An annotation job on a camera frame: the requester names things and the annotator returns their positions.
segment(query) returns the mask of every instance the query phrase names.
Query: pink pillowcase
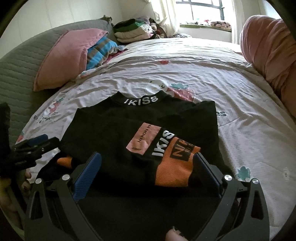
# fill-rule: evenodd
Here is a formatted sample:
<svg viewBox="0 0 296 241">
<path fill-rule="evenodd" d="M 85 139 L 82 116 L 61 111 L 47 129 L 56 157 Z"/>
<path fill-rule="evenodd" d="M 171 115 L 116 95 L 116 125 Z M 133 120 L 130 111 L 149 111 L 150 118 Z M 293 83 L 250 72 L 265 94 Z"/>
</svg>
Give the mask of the pink pillowcase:
<svg viewBox="0 0 296 241">
<path fill-rule="evenodd" d="M 86 70 L 87 50 L 107 31 L 89 28 L 62 35 L 43 60 L 34 82 L 34 91 L 61 87 Z"/>
<path fill-rule="evenodd" d="M 296 41 L 282 19 L 255 15 L 241 32 L 245 59 L 266 79 L 296 117 Z"/>
</svg>

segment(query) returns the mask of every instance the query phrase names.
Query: window frame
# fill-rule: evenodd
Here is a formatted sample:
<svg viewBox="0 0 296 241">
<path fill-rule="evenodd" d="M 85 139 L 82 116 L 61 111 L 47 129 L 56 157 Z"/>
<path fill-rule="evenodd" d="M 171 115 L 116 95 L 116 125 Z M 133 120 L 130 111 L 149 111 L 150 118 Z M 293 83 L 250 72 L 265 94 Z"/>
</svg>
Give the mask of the window frame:
<svg viewBox="0 0 296 241">
<path fill-rule="evenodd" d="M 219 5 L 220 6 L 215 6 L 213 4 L 213 0 L 211 0 L 212 4 L 207 4 L 207 3 L 199 3 L 199 2 L 191 2 L 191 0 L 188 0 L 187 1 L 184 1 L 182 0 L 181 2 L 177 2 L 177 4 L 188 4 L 190 5 L 190 8 L 191 8 L 191 14 L 192 14 L 192 19 L 193 18 L 193 10 L 192 10 L 192 5 L 196 5 L 196 6 L 203 6 L 203 7 L 213 7 L 213 8 L 217 8 L 220 10 L 220 16 L 221 16 L 221 20 L 224 20 L 224 7 L 222 6 L 222 0 L 219 0 Z"/>
</svg>

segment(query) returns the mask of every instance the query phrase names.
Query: bedsheet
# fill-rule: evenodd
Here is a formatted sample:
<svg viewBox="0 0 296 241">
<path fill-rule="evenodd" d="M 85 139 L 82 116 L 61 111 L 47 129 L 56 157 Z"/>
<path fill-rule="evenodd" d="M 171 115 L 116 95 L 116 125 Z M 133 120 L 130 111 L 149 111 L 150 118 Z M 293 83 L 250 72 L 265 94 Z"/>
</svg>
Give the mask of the bedsheet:
<svg viewBox="0 0 296 241">
<path fill-rule="evenodd" d="M 193 102 L 213 100 L 223 159 L 235 178 L 259 179 L 273 238 L 296 203 L 296 125 L 268 83 L 229 43 L 155 39 L 127 48 L 53 95 L 31 117 L 20 139 L 41 134 L 61 139 L 77 108 L 95 105 L 117 91 L 140 98 L 163 90 Z M 37 161 L 30 182 L 58 151 Z"/>
</svg>

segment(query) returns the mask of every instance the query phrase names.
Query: curtain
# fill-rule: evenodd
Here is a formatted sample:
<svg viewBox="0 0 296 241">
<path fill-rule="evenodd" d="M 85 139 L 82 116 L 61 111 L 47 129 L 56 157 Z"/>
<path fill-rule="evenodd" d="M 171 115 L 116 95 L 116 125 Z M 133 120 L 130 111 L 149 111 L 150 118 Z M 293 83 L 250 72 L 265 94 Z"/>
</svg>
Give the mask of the curtain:
<svg viewBox="0 0 296 241">
<path fill-rule="evenodd" d="M 150 0 L 155 13 L 155 21 L 163 28 L 167 36 L 178 33 L 180 23 L 176 13 L 176 0 Z"/>
<path fill-rule="evenodd" d="M 232 0 L 232 43 L 239 44 L 239 36 L 246 22 L 242 0 Z"/>
</svg>

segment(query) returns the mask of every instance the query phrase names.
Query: pink pillow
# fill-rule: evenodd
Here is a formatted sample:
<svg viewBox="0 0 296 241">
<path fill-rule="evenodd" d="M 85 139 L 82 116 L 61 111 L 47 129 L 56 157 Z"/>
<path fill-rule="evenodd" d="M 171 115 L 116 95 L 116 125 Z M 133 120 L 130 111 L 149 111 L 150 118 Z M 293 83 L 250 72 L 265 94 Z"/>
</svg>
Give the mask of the pink pillow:
<svg viewBox="0 0 296 241">
<path fill-rule="evenodd" d="M 61 87 L 86 70 L 87 50 L 107 31 L 89 28 L 62 35 L 43 60 L 34 82 L 34 91 Z"/>
<path fill-rule="evenodd" d="M 296 117 L 296 41 L 282 19 L 255 15 L 241 32 L 245 59 L 266 79 Z"/>
</svg>

